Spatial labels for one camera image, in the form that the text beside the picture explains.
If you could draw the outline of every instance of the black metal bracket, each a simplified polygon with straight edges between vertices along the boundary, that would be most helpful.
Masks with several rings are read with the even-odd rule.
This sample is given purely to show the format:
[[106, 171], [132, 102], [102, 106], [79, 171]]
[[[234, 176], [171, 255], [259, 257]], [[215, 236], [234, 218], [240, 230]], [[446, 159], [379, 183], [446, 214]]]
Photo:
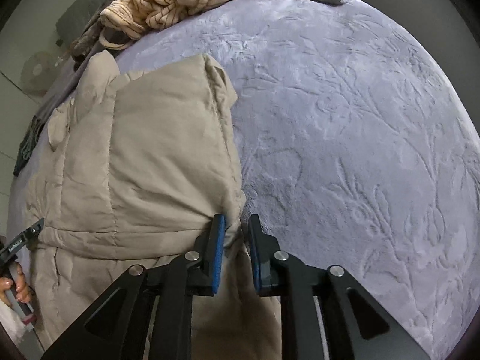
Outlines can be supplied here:
[[21, 248], [38, 237], [40, 231], [43, 230], [44, 223], [45, 220], [43, 218], [40, 219], [37, 223], [27, 228], [27, 230], [17, 235], [6, 247], [0, 250], [0, 272], [17, 259], [16, 254]]
[[282, 359], [325, 360], [318, 316], [330, 360], [428, 360], [402, 326], [339, 265], [319, 269], [280, 249], [250, 217], [254, 285], [261, 297], [281, 297]]
[[193, 296], [218, 290], [225, 218], [170, 264], [126, 270], [42, 356], [42, 360], [139, 360], [158, 297], [149, 359], [190, 360]]

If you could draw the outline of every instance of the finger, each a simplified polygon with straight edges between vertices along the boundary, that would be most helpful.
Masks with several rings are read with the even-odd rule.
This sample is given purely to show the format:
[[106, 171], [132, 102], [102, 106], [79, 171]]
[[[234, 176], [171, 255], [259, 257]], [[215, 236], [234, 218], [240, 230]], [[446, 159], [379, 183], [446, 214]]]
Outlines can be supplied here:
[[18, 264], [17, 262], [15, 263], [17, 264], [17, 273], [19, 275], [23, 275], [23, 269], [22, 269], [22, 266], [20, 264]]
[[15, 284], [17, 285], [17, 292], [22, 292], [23, 289], [26, 287], [26, 277], [23, 274], [22, 266], [17, 262], [15, 264], [17, 266], [17, 273], [18, 273], [18, 277], [17, 277], [17, 280], [15, 280]]
[[0, 292], [9, 290], [13, 283], [14, 282], [11, 279], [6, 279], [4, 277], [0, 278]]
[[0, 278], [0, 300], [7, 306], [11, 306], [11, 303], [6, 296], [5, 291], [9, 290], [13, 284], [14, 282], [11, 279], [6, 279], [4, 277]]
[[21, 292], [17, 294], [17, 300], [19, 302], [25, 303], [25, 299], [28, 297], [30, 292], [28, 291], [28, 287], [25, 287]]
[[10, 301], [7, 299], [7, 296], [5, 295], [5, 292], [0, 291], [0, 300], [5, 303], [8, 307], [11, 307]]
[[32, 301], [32, 294], [29, 292], [28, 295], [22, 300], [23, 303], [30, 303]]
[[22, 292], [24, 289], [28, 288], [27, 281], [24, 274], [20, 274], [15, 281], [17, 285], [17, 292]]

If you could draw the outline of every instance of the white wall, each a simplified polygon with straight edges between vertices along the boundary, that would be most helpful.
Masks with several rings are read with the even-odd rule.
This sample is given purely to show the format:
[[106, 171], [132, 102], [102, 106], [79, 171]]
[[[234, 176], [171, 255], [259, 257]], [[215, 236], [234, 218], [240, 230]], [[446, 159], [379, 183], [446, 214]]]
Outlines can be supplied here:
[[75, 0], [22, 0], [0, 32], [0, 71], [16, 85], [23, 64], [38, 51], [60, 56], [55, 23]]
[[0, 75], [0, 234], [7, 228], [8, 199], [20, 142], [38, 105]]
[[480, 48], [450, 0], [363, 0], [408, 30], [452, 82], [480, 131]]

